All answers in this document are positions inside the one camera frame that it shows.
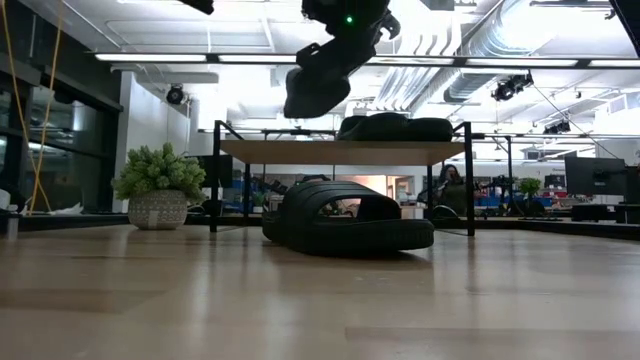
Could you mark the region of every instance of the rope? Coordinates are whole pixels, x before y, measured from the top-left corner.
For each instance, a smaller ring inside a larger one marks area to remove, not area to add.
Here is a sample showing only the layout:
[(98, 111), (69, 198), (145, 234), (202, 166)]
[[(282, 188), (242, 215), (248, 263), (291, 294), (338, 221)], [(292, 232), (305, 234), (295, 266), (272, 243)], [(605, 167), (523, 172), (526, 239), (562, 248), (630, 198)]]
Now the rope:
[[(5, 0), (2, 0), (2, 4), (0, 5), (0, 8), (2, 11), (2, 20), (4, 23), (5, 40), (7, 41), (7, 52), (9, 54), (9, 67), (11, 69), (11, 78), (13, 79), (13, 91), (15, 92), (15, 95), (16, 95), (16, 100), (17, 100), (16, 103), (18, 106), (18, 116), (20, 118), (20, 124), (22, 126), (22, 138), (24, 139), (24, 141), (28, 142), (29, 134), (27, 133), (27, 126), (24, 121), (24, 111), (22, 110), (22, 102), (20, 101), (20, 95), (18, 91), (18, 79), (16, 77), (15, 63), (13, 61), (13, 49), (11, 47), (11, 35), (9, 34), (9, 22), (7, 20), (7, 10), (6, 10)], [(35, 173), (36, 162), (34, 161), (33, 154), (30, 151), (29, 151), (29, 160), (31, 160), (31, 166), (33, 168), (33, 172)], [(47, 204), (47, 209), (51, 211), (51, 206), (49, 205), (49, 198), (47, 198), (47, 194), (45, 193), (40, 183), (37, 183), (37, 184), (38, 184), (37, 189), (39, 189), (40, 192), (42, 193), (42, 197), (44, 198), (44, 201)]]
[(51, 114), (51, 103), (53, 102), (53, 85), (56, 80), (56, 68), (58, 67), (58, 51), (60, 50), (60, 38), (62, 37), (62, 10), (64, 9), (64, 0), (59, 2), (58, 9), (58, 31), (56, 34), (56, 46), (53, 50), (53, 64), (51, 66), (51, 80), (49, 81), (49, 101), (47, 102), (47, 111), (44, 115), (44, 124), (42, 126), (42, 136), (40, 137), (40, 155), (38, 156), (38, 168), (36, 169), (36, 183), (33, 185), (33, 201), (29, 208), (29, 215), (33, 214), (33, 208), (38, 198), (38, 188), (40, 187), (40, 171), (42, 170), (42, 158), (44, 157), (44, 142), (47, 137), (47, 125), (49, 124), (49, 115)]

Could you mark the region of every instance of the wooden floor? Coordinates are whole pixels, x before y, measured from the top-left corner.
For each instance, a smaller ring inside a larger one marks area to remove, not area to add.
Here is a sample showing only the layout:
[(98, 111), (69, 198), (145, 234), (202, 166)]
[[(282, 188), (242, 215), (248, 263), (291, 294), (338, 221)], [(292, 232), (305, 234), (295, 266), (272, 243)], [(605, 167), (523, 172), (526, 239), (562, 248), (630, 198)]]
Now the wooden floor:
[(613, 360), (640, 353), (640, 243), (516, 231), (387, 259), (258, 228), (0, 242), (0, 358)]

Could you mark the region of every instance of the black metal frame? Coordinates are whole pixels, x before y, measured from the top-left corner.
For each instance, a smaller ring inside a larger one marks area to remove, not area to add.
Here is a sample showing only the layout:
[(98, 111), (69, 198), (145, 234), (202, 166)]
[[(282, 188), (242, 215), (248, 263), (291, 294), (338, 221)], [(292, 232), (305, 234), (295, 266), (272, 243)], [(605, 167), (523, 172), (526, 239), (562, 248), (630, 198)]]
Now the black metal frame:
[[(219, 179), (219, 166), (220, 166), (220, 141), (222, 135), (222, 128), (225, 128), (230, 134), (235, 136), (238, 140), (244, 140), (244, 138), (238, 134), (231, 126), (229, 126), (226, 122), (222, 120), (216, 120), (215, 126), (213, 129), (213, 165), (211, 168), (211, 177), (213, 184), (218, 183)], [(468, 179), (473, 179), (473, 139), (474, 134), (471, 132), (471, 123), (463, 122), (454, 128), (454, 132), (462, 129), (464, 131), (464, 152), (465, 152), (465, 168), (466, 168), (466, 176)], [(265, 141), (270, 134), (296, 134), (297, 131), (300, 131), (301, 134), (327, 134), (327, 135), (335, 135), (335, 131), (316, 131), (316, 130), (263, 130)], [(509, 148), (511, 148), (511, 140), (509, 138)], [(263, 164), (263, 179), (266, 176), (266, 165)], [(511, 152), (509, 152), (509, 174), (511, 174)], [(333, 168), (333, 178), (335, 180), (335, 165)], [(433, 166), (427, 166), (427, 217), (431, 218), (433, 214)], [(473, 181), (466, 182), (467, 187), (467, 236), (475, 236), (476, 233), (476, 223), (475, 223), (475, 201), (474, 201), (474, 187)], [(244, 172), (244, 196), (243, 196), (243, 205), (244, 205), (244, 224), (249, 224), (249, 198), (250, 198), (250, 190), (251, 190), (251, 164), (245, 164), (245, 172)], [(217, 204), (218, 201), (218, 187), (215, 186), (211, 189), (212, 200), (215, 196), (215, 201)], [(209, 221), (209, 231), (217, 232), (218, 224), (219, 224), (219, 208), (218, 206), (210, 207), (210, 221)]]

